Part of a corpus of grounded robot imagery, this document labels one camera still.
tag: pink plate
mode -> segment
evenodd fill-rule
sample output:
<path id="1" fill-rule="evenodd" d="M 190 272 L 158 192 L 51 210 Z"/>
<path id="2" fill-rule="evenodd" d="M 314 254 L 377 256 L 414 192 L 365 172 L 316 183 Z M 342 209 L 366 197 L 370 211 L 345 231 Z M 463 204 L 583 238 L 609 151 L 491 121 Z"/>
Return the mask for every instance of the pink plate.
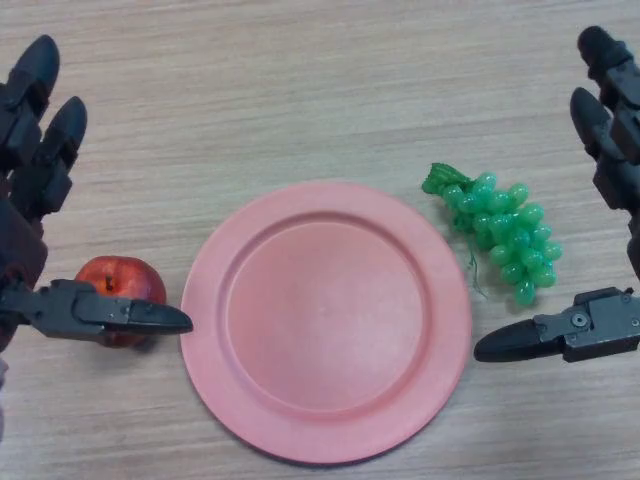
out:
<path id="1" fill-rule="evenodd" d="M 420 214 L 366 187 L 308 183 L 216 230 L 182 300 L 191 380 L 232 432 L 316 464 L 388 450 L 426 425 L 462 374 L 467 287 Z"/>

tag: apple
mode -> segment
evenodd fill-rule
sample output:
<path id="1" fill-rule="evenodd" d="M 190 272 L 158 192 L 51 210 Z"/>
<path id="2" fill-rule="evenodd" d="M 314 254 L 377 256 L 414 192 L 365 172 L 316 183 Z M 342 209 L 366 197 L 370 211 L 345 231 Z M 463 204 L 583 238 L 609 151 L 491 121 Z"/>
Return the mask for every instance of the apple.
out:
<path id="1" fill-rule="evenodd" d="M 153 303 L 167 303 L 167 291 L 156 270 L 138 258 L 101 256 L 87 262 L 75 278 L 93 285 L 98 293 L 113 297 L 127 297 L 148 300 Z M 111 333 L 107 347 L 130 347 L 142 342 L 146 336 Z"/>

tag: grapes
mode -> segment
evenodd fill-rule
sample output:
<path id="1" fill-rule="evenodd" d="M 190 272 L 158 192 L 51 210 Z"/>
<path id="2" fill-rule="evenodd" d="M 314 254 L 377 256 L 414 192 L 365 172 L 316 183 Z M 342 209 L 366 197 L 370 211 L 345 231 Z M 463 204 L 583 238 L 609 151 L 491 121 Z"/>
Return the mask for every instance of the grapes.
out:
<path id="1" fill-rule="evenodd" d="M 456 209 L 458 202 L 464 197 L 464 192 L 458 185 L 449 185 L 442 190 L 442 199 L 449 208 Z"/>
<path id="2" fill-rule="evenodd" d="M 509 236 L 508 245 L 516 252 L 524 250 L 529 246 L 530 243 L 531 236 L 529 235 L 529 232 L 527 232 L 524 228 L 515 228 Z"/>
<path id="3" fill-rule="evenodd" d="M 539 224 L 531 231 L 531 243 L 542 246 L 551 236 L 551 227 L 544 223 Z"/>
<path id="4" fill-rule="evenodd" d="M 485 232 L 476 231 L 476 244 L 480 250 L 491 250 L 491 247 L 495 245 L 493 241 L 493 235 L 488 230 Z"/>
<path id="5" fill-rule="evenodd" d="M 543 208 L 537 203 L 525 205 L 518 212 L 518 221 L 523 225 L 535 226 L 544 217 Z"/>
<path id="6" fill-rule="evenodd" d="M 556 283 L 553 262 L 562 246 L 549 241 L 551 227 L 540 223 L 544 209 L 528 203 L 529 188 L 516 183 L 507 191 L 495 190 L 496 175 L 482 173 L 475 180 L 445 164 L 434 164 L 424 185 L 428 193 L 442 196 L 453 212 L 454 228 L 473 234 L 480 250 L 500 269 L 501 279 L 514 286 L 519 305 L 531 305 L 536 288 Z"/>
<path id="7" fill-rule="evenodd" d="M 473 193 L 467 193 L 458 201 L 458 208 L 464 213 L 475 213 L 480 211 L 482 203 L 480 199 Z"/>
<path id="8" fill-rule="evenodd" d="M 562 246 L 557 243 L 547 242 L 542 247 L 542 255 L 547 260 L 558 260 L 562 256 Z"/>
<path id="9" fill-rule="evenodd" d="M 491 198 L 493 187 L 486 183 L 476 183 L 471 188 L 471 193 L 478 197 L 478 200 L 484 205 Z"/>
<path id="10" fill-rule="evenodd" d="M 478 233 L 489 231 L 491 217 L 486 213 L 479 213 L 473 217 L 473 229 Z"/>
<path id="11" fill-rule="evenodd" d="M 524 183 L 516 183 L 509 189 L 511 208 L 517 208 L 527 201 L 529 188 Z"/>
<path id="12" fill-rule="evenodd" d="M 489 252 L 491 263 L 504 267 L 511 260 L 512 252 L 506 245 L 496 245 Z"/>
<path id="13" fill-rule="evenodd" d="M 507 192 L 496 190 L 491 194 L 489 201 L 487 202 L 487 209 L 491 213 L 503 213 L 509 209 L 511 199 Z"/>
<path id="14" fill-rule="evenodd" d="M 534 250 L 533 248 L 525 248 L 520 252 L 520 260 L 527 270 L 530 272 L 542 267 L 544 263 L 544 256 L 542 252 Z"/>
<path id="15" fill-rule="evenodd" d="M 515 285 L 524 275 L 524 267 L 521 263 L 508 263 L 500 270 L 502 281 L 509 285 Z"/>
<path id="16" fill-rule="evenodd" d="M 488 185 L 491 190 L 496 188 L 496 183 L 498 181 L 498 177 L 493 172 L 484 172 L 481 173 L 478 178 L 476 178 L 475 184 Z"/>

